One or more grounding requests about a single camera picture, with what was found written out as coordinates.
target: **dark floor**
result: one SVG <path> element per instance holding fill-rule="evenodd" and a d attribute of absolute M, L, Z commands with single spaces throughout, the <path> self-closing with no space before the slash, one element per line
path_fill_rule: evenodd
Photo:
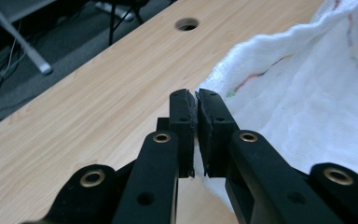
<path fill-rule="evenodd" d="M 169 0 L 150 0 L 141 9 L 147 21 L 169 5 Z M 75 71 L 83 63 L 108 47 L 109 14 L 88 2 L 71 18 L 62 18 L 52 29 L 39 36 L 29 36 L 34 48 L 53 68 L 47 76 L 39 73 L 27 56 L 14 52 L 11 64 L 0 87 L 0 120 L 25 105 L 37 95 Z M 115 31 L 115 41 L 139 26 L 137 20 L 124 21 Z M 0 52 L 1 71 L 5 71 L 11 46 Z"/>

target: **white towel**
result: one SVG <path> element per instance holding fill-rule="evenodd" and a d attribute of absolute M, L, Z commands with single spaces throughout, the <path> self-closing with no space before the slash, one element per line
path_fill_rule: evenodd
<path fill-rule="evenodd" d="M 325 1 L 310 23 L 238 44 L 200 87 L 298 170 L 334 162 L 358 173 L 358 0 Z M 202 179 L 230 206 L 224 180 Z"/>

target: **round hole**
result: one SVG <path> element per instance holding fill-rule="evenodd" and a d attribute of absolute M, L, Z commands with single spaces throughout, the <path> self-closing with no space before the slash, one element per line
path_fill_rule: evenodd
<path fill-rule="evenodd" d="M 324 175 L 327 177 L 327 179 L 338 183 L 339 185 L 348 186 L 353 184 L 353 179 L 350 175 L 336 168 L 324 169 Z"/>
<path fill-rule="evenodd" d="M 199 21 L 194 18 L 184 18 L 176 22 L 175 28 L 180 31 L 194 30 L 199 26 Z"/>
<path fill-rule="evenodd" d="M 92 188 L 100 185 L 104 181 L 103 170 L 93 170 L 86 172 L 80 179 L 80 185 L 85 188 Z"/>
<path fill-rule="evenodd" d="M 138 195 L 138 203 L 144 206 L 150 205 L 155 200 L 154 194 L 150 192 L 143 192 L 140 195 Z"/>
<path fill-rule="evenodd" d="M 289 199 L 290 202 L 296 204 L 304 204 L 307 202 L 305 197 L 301 193 L 295 191 L 289 192 L 287 194 L 287 199 Z"/>
<path fill-rule="evenodd" d="M 240 139 L 245 142 L 255 142 L 257 141 L 257 136 L 252 133 L 241 133 Z"/>
<path fill-rule="evenodd" d="M 153 140 L 158 143 L 166 143 L 171 140 L 171 137 L 166 133 L 158 133 L 153 136 Z"/>

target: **black plastic part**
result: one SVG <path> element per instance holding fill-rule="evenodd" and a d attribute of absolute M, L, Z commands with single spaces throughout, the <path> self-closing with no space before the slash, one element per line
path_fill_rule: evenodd
<path fill-rule="evenodd" d="M 229 141 L 239 127 L 219 94 L 200 89 L 197 98 L 200 152 L 205 174 L 226 177 Z"/>
<path fill-rule="evenodd" d="M 170 95 L 170 117 L 158 118 L 157 131 L 174 132 L 179 138 L 179 177 L 194 177 L 194 136 L 197 129 L 196 103 L 193 95 L 179 90 Z"/>
<path fill-rule="evenodd" d="M 178 179 L 178 138 L 149 134 L 136 160 L 112 223 L 174 223 Z"/>
<path fill-rule="evenodd" d="M 102 182 L 92 186 L 98 180 Z M 25 223 L 108 223 L 119 200 L 116 180 L 115 170 L 109 166 L 84 167 L 66 182 L 42 220 Z"/>
<path fill-rule="evenodd" d="M 358 174 L 334 163 L 314 165 L 309 181 L 346 223 L 358 223 Z"/>
<path fill-rule="evenodd" d="M 246 183 L 242 187 L 249 188 L 255 200 L 253 206 L 234 209 L 238 212 L 253 208 L 245 215 L 236 214 L 238 218 L 251 213 L 246 223 L 342 223 L 261 134 L 237 131 L 231 143 L 231 158 Z"/>

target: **wooden tabletop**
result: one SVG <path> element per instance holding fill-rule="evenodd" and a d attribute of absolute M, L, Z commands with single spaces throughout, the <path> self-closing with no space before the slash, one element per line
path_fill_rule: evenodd
<path fill-rule="evenodd" d="M 39 219 L 81 167 L 137 157 L 169 94 L 192 92 L 237 43 L 308 22 L 307 0 L 179 0 L 0 122 L 0 223 Z M 200 23 L 178 31 L 182 18 Z M 178 223 L 236 223 L 199 178 L 180 180 Z"/>

